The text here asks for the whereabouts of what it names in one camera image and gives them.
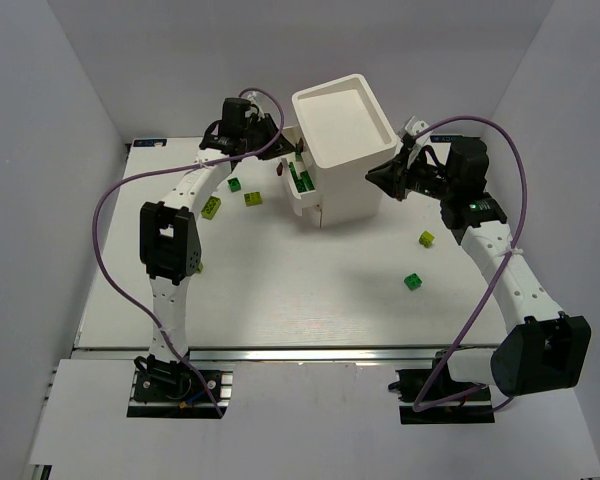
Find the green 2x4 lego brick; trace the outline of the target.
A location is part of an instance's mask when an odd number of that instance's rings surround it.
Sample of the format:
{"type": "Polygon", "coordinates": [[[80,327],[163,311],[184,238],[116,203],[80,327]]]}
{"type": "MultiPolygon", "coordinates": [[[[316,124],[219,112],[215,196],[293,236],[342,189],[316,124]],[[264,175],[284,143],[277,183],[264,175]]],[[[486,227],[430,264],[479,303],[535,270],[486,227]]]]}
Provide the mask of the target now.
{"type": "Polygon", "coordinates": [[[288,163],[288,165],[289,165],[289,170],[290,170],[292,179],[294,181],[294,184],[296,185],[296,188],[298,190],[301,190],[301,187],[298,187],[297,185],[298,185],[299,182],[302,183],[302,180],[301,180],[301,178],[297,174],[294,162],[291,161],[291,162],[288,163]]]}

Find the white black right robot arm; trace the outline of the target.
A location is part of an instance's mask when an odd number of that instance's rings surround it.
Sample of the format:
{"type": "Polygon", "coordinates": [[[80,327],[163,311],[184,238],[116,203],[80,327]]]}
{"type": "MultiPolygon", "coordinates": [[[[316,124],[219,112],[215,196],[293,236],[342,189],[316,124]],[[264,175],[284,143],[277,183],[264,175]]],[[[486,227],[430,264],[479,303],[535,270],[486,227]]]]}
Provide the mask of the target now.
{"type": "Polygon", "coordinates": [[[444,225],[473,260],[496,301],[506,336],[496,348],[442,353],[439,376],[461,385],[495,386],[507,397],[559,389],[579,382],[591,339],[582,316],[570,316],[541,286],[497,201],[486,190],[485,143],[456,137],[445,162],[429,146],[406,138],[399,153],[371,169],[367,181],[401,201],[420,193],[439,201],[444,225]]]}

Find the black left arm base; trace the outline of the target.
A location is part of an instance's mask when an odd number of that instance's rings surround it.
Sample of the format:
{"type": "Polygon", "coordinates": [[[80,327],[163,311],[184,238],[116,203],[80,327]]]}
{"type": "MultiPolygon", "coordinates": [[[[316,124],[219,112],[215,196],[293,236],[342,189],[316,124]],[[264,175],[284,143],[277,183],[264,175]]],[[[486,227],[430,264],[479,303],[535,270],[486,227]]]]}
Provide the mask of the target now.
{"type": "Polygon", "coordinates": [[[200,376],[181,362],[153,355],[134,359],[128,418],[220,419],[231,397],[232,374],[202,369],[200,376]]]}

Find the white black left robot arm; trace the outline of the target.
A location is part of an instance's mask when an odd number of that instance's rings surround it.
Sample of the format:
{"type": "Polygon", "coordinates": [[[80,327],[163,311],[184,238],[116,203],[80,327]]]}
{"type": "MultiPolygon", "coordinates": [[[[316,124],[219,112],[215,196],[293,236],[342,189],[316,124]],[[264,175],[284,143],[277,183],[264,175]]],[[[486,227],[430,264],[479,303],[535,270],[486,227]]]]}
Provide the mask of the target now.
{"type": "Polygon", "coordinates": [[[197,220],[217,187],[248,156],[267,160],[292,151],[271,114],[262,109],[262,90],[227,98],[221,118],[198,147],[195,168],[157,203],[140,211],[140,260],[152,291],[153,326],[149,354],[162,362],[188,355],[186,302],[190,278],[202,258],[197,220]]]}

